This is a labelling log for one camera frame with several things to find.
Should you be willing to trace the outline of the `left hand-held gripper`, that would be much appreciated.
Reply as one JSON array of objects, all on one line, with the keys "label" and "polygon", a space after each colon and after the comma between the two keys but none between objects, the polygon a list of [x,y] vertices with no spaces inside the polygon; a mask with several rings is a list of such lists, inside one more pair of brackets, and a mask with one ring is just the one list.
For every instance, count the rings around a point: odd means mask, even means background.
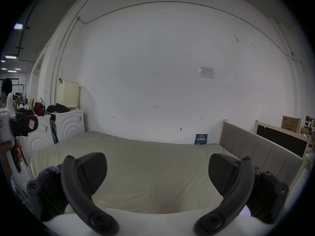
[{"label": "left hand-held gripper", "polygon": [[11,141],[13,147],[7,152],[8,162],[13,174],[21,174],[20,162],[15,156],[14,137],[28,136],[29,133],[37,130],[38,118],[31,109],[18,109],[14,111],[14,94],[7,96],[5,108],[0,110],[0,134],[1,144]]}]

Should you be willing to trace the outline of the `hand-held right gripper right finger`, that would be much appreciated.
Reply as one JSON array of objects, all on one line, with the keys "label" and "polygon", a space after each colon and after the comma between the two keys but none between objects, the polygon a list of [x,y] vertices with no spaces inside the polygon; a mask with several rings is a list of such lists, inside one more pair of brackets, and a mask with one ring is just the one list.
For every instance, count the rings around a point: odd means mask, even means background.
[{"label": "hand-held right gripper right finger", "polygon": [[280,182],[270,171],[260,171],[251,158],[241,160],[213,154],[208,166],[209,178],[223,197],[213,211],[200,217],[196,235],[215,235],[229,225],[247,207],[250,214],[266,224],[279,221],[289,193],[289,186]]}]

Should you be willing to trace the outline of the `person's left hand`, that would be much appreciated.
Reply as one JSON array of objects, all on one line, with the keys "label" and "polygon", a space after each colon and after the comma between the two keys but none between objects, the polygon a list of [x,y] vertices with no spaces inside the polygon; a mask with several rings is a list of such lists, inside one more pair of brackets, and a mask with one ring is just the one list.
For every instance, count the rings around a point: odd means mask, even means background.
[{"label": "person's left hand", "polygon": [[[22,146],[18,142],[17,138],[14,137],[14,145],[15,145],[15,156],[18,159],[18,162],[22,161],[22,154],[20,150],[22,149]],[[0,161],[1,161],[1,166],[2,169],[6,175],[7,180],[10,182],[11,176],[12,176],[12,171],[8,162],[7,158],[7,152],[10,151],[10,149],[13,147],[12,142],[8,141],[0,146]]]}]

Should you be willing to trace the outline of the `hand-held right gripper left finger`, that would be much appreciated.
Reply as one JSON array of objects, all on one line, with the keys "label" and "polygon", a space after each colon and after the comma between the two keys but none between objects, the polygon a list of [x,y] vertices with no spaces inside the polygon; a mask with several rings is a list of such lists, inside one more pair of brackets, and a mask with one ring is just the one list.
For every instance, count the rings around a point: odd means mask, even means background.
[{"label": "hand-held right gripper left finger", "polygon": [[117,221],[92,200],[106,175],[107,160],[103,153],[89,153],[77,159],[68,155],[62,164],[44,169],[26,187],[35,217],[47,222],[64,214],[70,205],[78,217],[99,235],[117,234]]}]

